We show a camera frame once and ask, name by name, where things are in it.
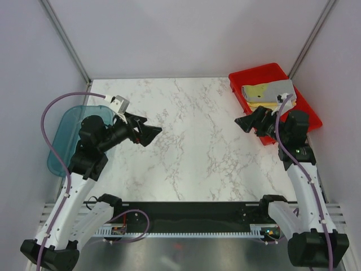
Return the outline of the yellow towel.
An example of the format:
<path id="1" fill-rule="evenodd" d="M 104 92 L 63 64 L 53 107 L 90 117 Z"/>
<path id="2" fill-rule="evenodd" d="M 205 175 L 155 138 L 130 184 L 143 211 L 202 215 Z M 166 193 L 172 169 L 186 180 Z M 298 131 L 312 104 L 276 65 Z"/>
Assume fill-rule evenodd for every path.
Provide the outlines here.
<path id="1" fill-rule="evenodd" d="M 254 112 L 259 106 L 265 107 L 265 108 L 269 108 L 273 111 L 278 111 L 279 108 L 281 107 L 281 103 L 278 102 L 247 102 L 246 103 L 248 105 L 248 107 L 250 108 L 250 110 L 252 112 Z M 287 111 L 292 109 L 293 107 L 295 107 L 297 105 L 296 101 L 291 101 L 291 102 L 287 102 L 286 105 L 283 108 L 283 111 Z"/>

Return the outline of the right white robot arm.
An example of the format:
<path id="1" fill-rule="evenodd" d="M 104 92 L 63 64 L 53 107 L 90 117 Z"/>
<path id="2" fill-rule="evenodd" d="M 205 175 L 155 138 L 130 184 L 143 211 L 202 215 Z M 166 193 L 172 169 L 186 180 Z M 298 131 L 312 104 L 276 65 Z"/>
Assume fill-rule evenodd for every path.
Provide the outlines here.
<path id="1" fill-rule="evenodd" d="M 278 142 L 278 156 L 292 182 L 299 213 L 280 195 L 264 195 L 258 216 L 263 222 L 277 223 L 288 241 L 288 256 L 293 266 L 337 267 L 349 248 L 345 233 L 339 233 L 323 199 L 316 159 L 307 142 L 309 115 L 291 110 L 285 121 L 278 113 L 259 106 L 253 113 L 235 119 L 246 133 L 268 136 Z"/>

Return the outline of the grey green towel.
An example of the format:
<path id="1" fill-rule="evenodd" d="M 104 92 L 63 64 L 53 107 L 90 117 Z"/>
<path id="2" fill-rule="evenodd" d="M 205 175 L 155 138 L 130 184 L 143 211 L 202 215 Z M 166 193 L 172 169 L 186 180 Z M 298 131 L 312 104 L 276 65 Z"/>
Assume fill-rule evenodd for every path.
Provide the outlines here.
<path id="1" fill-rule="evenodd" d="M 297 99 L 296 92 L 291 80 L 279 80 L 258 85 L 244 85 L 241 93 L 245 100 L 250 103 L 276 102 L 278 95 L 292 94 L 291 100 Z"/>

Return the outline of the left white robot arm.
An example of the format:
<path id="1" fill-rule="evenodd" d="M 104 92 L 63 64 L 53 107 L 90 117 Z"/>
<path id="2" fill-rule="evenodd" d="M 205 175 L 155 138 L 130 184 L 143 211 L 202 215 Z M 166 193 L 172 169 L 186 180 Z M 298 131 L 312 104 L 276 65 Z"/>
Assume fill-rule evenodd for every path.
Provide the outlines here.
<path id="1" fill-rule="evenodd" d="M 162 132 L 161 127 L 146 125 L 147 118 L 125 113 L 125 118 L 113 118 L 105 125 L 98 115 L 83 119 L 79 141 L 66 170 L 66 184 L 41 231 L 34 239 L 23 242 L 20 251 L 37 269 L 72 270 L 80 251 L 91 236 L 105 222 L 119 222 L 124 214 L 115 204 L 98 201 L 79 223 L 75 220 L 90 190 L 98 181 L 108 162 L 106 153 L 129 139 L 134 144 L 148 146 Z"/>

